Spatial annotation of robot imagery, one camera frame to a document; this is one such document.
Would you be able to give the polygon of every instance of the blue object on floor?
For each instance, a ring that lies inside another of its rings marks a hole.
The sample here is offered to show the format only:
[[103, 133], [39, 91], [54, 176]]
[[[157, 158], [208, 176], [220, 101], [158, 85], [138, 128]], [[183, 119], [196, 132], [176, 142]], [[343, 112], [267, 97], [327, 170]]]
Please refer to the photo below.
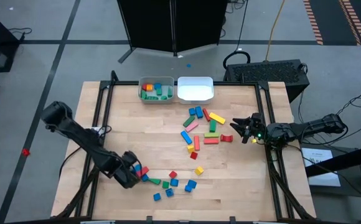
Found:
[[158, 90], [158, 89], [160, 89], [161, 88], [161, 84], [160, 83], [155, 83], [154, 84], [154, 89], [155, 90]]
[[173, 189], [167, 189], [166, 194], [167, 194], [167, 197], [172, 197], [172, 196], [174, 196], [174, 190]]
[[149, 180], [149, 176], [147, 175], [147, 174], [144, 174], [143, 176], [142, 176], [142, 181], [143, 182], [146, 182], [146, 181], [148, 181]]
[[185, 186], [185, 191], [191, 192], [192, 190], [193, 190], [193, 188], [191, 186], [189, 186], [189, 185]]
[[191, 188], [195, 188], [195, 186], [197, 185], [197, 182], [194, 180], [189, 180], [187, 185], [190, 186]]
[[201, 106], [195, 107], [195, 113], [197, 114], [197, 118], [203, 118], [203, 111], [201, 110]]
[[189, 109], [189, 114], [192, 116], [192, 115], [195, 115], [195, 109], [194, 108], [190, 108]]
[[161, 195], [160, 195], [160, 193], [156, 193], [155, 195], [153, 195], [153, 198], [154, 198], [154, 201], [158, 201], [158, 200], [160, 200], [161, 199]]
[[171, 182], [169, 183], [171, 186], [177, 187], [179, 183], [179, 180], [177, 179], [171, 179]]
[[180, 133], [182, 137], [185, 139], [187, 144], [192, 144], [191, 138], [187, 135], [186, 131], [183, 131]]

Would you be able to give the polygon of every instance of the wooden tabletop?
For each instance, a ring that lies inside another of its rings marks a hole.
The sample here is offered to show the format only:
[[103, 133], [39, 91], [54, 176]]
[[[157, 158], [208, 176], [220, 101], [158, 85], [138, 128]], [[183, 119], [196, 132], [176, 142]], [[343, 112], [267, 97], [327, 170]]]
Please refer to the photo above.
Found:
[[[83, 84], [75, 120], [90, 127], [98, 94], [98, 82]], [[132, 189], [124, 189], [115, 179], [100, 175], [93, 219], [99, 220], [194, 220], [226, 221], [235, 216], [238, 221], [276, 221], [271, 185], [266, 164], [265, 149], [258, 144], [241, 143], [241, 138], [230, 127], [232, 118], [246, 118], [258, 112], [252, 86], [215, 86], [215, 97], [205, 105], [226, 119], [217, 124], [217, 132], [233, 135], [233, 142], [204, 145], [204, 133], [209, 123], [198, 119], [199, 126], [189, 133], [200, 136], [201, 150], [196, 160], [189, 157], [180, 132], [189, 117], [190, 105], [182, 105], [175, 96], [170, 105], [144, 105], [137, 96], [137, 86], [115, 86], [108, 124], [113, 128], [107, 134], [105, 148], [122, 155], [133, 151], [143, 166], [148, 166], [150, 178], [169, 181], [168, 174], [178, 173], [179, 186], [173, 187], [175, 196], [167, 198], [161, 185], [141, 182]], [[293, 122], [284, 83], [270, 83], [270, 94], [276, 122]], [[266, 110], [265, 94], [261, 92]], [[70, 141], [67, 155], [78, 146]], [[76, 153], [64, 166], [57, 188], [52, 215], [60, 213], [71, 201], [80, 186], [85, 151]], [[284, 149], [284, 165], [289, 188], [301, 205], [316, 216], [307, 182], [301, 153], [291, 147]], [[197, 176], [194, 169], [204, 168]], [[184, 187], [189, 179], [197, 182], [196, 189], [187, 193]], [[161, 194], [155, 202], [153, 195]], [[282, 213], [286, 215], [284, 195], [279, 189]], [[86, 214], [89, 191], [85, 195], [83, 215]]]

